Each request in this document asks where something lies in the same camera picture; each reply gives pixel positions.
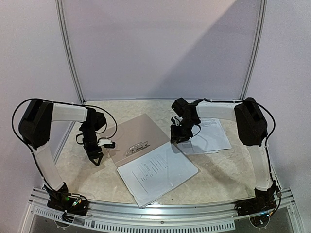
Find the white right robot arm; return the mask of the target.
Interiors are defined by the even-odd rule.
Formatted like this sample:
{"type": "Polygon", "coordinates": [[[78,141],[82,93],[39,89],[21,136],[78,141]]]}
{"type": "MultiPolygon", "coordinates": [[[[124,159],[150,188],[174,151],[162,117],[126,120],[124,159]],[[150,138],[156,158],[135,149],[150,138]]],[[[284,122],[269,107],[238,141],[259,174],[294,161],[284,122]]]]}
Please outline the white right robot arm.
{"type": "Polygon", "coordinates": [[[268,123],[264,117],[265,108],[254,98],[244,100],[198,99],[187,102],[176,99],[172,104],[176,117],[172,118],[171,143],[179,144],[194,136],[192,128],[199,126],[203,118],[218,118],[234,121],[239,140],[247,147],[255,172],[255,198],[251,207],[261,212],[270,204],[276,192],[268,155],[268,123]]]}

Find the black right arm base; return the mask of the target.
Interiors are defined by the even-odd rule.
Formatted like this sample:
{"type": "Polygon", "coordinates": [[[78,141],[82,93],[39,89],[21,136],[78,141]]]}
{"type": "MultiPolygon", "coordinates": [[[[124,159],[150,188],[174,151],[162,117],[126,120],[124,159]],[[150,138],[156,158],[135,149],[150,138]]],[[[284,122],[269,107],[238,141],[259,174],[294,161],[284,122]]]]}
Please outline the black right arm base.
{"type": "Polygon", "coordinates": [[[255,188],[255,197],[235,202],[234,210],[238,216],[252,215],[272,210],[272,213],[279,208],[275,201],[275,190],[262,191],[255,188]]]}

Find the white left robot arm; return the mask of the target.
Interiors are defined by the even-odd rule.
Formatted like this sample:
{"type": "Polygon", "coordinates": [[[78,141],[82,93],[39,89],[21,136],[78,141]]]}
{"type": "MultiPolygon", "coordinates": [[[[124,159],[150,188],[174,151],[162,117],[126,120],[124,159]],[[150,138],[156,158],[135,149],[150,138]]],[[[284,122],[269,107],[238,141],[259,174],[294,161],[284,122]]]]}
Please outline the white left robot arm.
{"type": "Polygon", "coordinates": [[[62,211],[72,207],[72,200],[63,192],[68,188],[58,173],[50,149],[50,134],[53,122],[80,122],[82,145],[89,160],[99,166],[103,158],[102,148],[98,144],[97,131],[106,125],[104,113],[95,107],[52,102],[31,98],[18,125],[22,142],[29,147],[35,164],[49,190],[57,192],[53,202],[62,211]]]}

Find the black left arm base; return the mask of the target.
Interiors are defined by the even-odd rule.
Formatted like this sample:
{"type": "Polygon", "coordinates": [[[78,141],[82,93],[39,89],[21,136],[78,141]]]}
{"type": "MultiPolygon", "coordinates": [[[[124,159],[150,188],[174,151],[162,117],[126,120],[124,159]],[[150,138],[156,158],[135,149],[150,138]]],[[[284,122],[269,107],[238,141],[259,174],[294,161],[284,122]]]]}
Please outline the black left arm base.
{"type": "Polygon", "coordinates": [[[86,216],[89,207],[88,199],[80,194],[63,193],[46,189],[49,194],[49,208],[73,215],[86,216]]]}

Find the pink paper folder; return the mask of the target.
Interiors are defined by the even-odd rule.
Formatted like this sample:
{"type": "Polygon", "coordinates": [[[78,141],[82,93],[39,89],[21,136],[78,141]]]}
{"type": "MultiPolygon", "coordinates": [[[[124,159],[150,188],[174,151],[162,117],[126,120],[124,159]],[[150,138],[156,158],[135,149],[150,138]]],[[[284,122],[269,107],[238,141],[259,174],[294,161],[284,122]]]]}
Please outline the pink paper folder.
{"type": "Polygon", "coordinates": [[[118,125],[112,137],[115,147],[109,155],[121,167],[169,142],[168,136],[147,115],[142,114],[118,125]]]}

